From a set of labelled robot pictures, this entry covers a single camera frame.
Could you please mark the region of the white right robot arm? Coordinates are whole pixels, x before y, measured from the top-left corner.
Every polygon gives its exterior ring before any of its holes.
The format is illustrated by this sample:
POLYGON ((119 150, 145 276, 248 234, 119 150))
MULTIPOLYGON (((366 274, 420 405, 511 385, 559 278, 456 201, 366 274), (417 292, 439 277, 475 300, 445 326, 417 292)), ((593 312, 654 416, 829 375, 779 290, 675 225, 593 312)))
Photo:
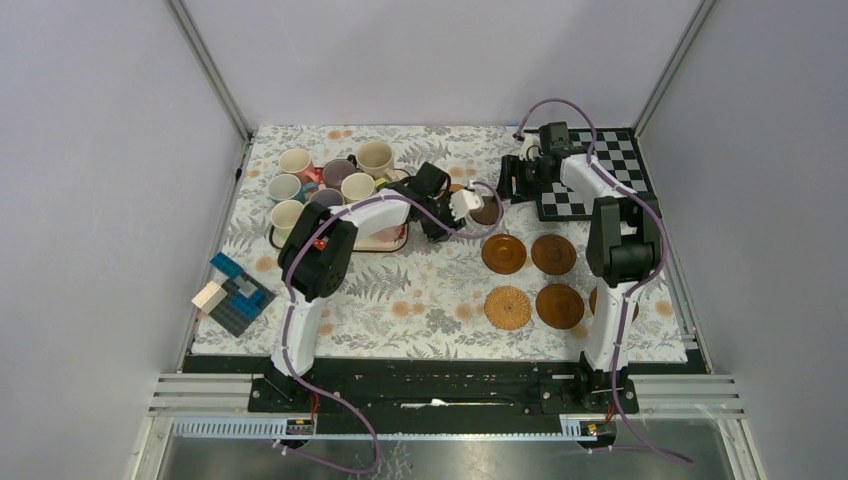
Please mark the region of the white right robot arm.
POLYGON ((593 331, 581 352, 573 386, 575 402, 597 412, 627 381, 627 338, 642 289, 662 270, 666 239, 654 195, 641 195, 617 180, 594 152, 572 143, 564 122, 534 135, 518 130, 516 155, 501 160, 497 192, 504 199, 535 199, 555 182, 591 207, 585 250, 597 279, 593 331))

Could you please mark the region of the brown ridged wooden coaster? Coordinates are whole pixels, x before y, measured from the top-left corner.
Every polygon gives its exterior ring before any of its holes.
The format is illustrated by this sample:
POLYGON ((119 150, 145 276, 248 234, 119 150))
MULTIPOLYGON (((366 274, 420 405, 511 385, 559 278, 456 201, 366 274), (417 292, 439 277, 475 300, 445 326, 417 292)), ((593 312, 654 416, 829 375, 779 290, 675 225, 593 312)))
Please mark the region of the brown ridged wooden coaster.
POLYGON ((583 319, 585 305, 581 295, 565 284, 544 287, 535 300, 537 314, 551 328, 567 330, 583 319))

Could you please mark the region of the black white chessboard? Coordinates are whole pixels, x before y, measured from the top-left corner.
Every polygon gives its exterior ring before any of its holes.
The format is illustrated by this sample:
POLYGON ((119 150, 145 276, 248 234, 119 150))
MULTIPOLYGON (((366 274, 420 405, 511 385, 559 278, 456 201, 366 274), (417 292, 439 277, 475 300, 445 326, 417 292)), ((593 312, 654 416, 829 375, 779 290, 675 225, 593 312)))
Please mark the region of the black white chessboard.
POLYGON ((589 220, 596 198, 620 194, 612 179, 639 195, 654 191, 632 131, 571 129, 567 145, 576 160, 541 188, 536 198, 541 221, 589 220))

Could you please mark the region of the woven rattan coaster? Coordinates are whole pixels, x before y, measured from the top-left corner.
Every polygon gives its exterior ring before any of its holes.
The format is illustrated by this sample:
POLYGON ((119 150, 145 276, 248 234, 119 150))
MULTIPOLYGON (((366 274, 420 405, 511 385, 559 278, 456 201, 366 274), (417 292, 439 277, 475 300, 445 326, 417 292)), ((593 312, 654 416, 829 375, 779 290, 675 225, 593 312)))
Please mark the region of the woven rattan coaster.
POLYGON ((528 296, 512 286, 494 288, 484 302, 484 314, 498 329, 517 330, 531 319, 532 308, 528 296))

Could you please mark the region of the cream tray with black rim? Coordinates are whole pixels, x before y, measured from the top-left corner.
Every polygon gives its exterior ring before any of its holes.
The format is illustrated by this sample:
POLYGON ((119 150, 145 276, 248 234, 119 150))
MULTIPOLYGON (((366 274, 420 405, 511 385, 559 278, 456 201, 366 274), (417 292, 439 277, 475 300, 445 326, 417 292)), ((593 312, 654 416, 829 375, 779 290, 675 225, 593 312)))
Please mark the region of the cream tray with black rim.
MULTIPOLYGON (((319 203, 326 207, 352 204, 364 200, 377 192, 378 186, 385 186, 384 179, 362 173, 351 172, 346 176, 335 174, 330 169, 330 176, 322 170, 323 188, 316 189, 312 183, 302 183, 295 180, 293 175, 284 174, 275 177, 269 192, 277 204, 270 213, 271 231, 269 242, 280 250, 292 232, 307 203, 319 203)), ((354 246, 359 252, 391 252, 401 248, 406 241, 406 227, 394 226, 377 231, 368 237, 358 238, 354 246)))

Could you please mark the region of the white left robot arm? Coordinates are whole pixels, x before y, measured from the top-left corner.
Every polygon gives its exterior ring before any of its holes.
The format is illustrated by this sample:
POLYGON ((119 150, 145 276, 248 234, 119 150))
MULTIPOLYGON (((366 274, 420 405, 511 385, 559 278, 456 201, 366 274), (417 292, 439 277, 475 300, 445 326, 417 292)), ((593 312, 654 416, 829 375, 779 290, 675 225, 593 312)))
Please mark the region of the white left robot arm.
POLYGON ((309 203, 278 255, 288 304, 279 346, 271 355, 283 373, 272 398, 288 411, 309 401, 302 378, 315 361, 317 329, 326 299, 342 285, 357 241, 380 231, 418 223, 427 240, 448 240, 465 226, 451 206, 449 174, 426 162, 416 174, 391 182, 363 200, 338 207, 309 203))

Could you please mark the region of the dark walnut coaster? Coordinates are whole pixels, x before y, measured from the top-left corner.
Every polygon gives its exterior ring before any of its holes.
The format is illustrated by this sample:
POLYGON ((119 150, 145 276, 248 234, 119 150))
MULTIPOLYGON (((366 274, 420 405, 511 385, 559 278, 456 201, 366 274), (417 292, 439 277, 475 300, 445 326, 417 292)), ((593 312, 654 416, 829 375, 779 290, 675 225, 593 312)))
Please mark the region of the dark walnut coaster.
POLYGON ((470 218, 477 224, 493 226, 500 222, 502 217, 501 202, 494 196, 484 196, 482 207, 470 213, 470 218))

